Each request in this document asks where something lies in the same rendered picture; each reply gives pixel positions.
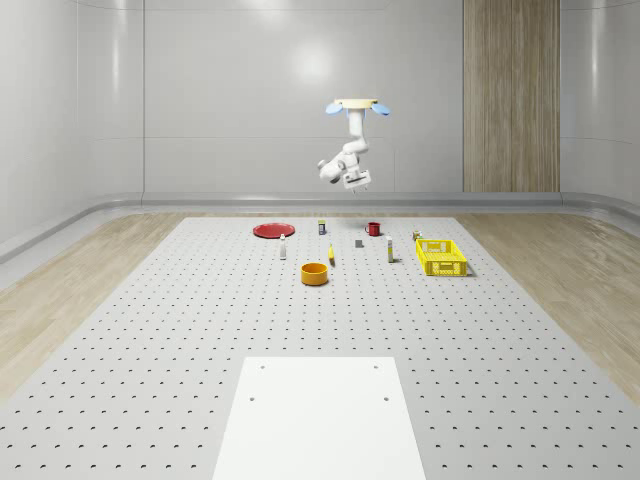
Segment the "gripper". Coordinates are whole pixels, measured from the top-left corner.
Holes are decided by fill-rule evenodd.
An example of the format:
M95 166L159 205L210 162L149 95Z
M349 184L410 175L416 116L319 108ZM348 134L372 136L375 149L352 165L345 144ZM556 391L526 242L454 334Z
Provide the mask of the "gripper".
M371 183L371 175L368 170L353 169L342 176L344 187L353 193L366 191Z

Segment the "drone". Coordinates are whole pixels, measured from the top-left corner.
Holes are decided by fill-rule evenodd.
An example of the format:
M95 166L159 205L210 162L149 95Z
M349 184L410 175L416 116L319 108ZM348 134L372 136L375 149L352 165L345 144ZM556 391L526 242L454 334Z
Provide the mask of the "drone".
M379 115L389 115L390 109L379 103L377 99L336 99L326 106L326 113L334 115L342 110L371 109Z

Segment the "red plate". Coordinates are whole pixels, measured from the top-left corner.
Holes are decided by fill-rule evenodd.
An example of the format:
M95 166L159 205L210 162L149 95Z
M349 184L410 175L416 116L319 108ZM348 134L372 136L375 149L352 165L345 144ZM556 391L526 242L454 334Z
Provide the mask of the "red plate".
M287 223L264 223L253 228L255 236L265 239L280 239L295 233L295 227Z

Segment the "yellow bowl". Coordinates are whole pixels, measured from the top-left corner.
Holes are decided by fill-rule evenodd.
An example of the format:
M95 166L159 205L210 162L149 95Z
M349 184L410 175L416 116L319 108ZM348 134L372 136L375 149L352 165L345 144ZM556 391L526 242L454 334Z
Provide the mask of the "yellow bowl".
M306 263L301 266L301 282L305 285L320 286L328 281L328 267L322 263Z

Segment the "yellow basket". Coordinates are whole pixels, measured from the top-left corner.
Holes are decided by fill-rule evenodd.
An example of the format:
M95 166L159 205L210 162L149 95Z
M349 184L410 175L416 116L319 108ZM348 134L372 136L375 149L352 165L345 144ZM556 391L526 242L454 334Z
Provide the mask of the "yellow basket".
M426 275L467 275L467 259L452 240L417 238L416 254Z

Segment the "white board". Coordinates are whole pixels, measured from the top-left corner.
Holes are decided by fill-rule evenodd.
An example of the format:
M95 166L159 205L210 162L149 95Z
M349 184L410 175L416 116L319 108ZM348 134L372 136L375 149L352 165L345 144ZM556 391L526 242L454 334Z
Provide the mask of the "white board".
M213 480L425 480L394 359L246 358Z

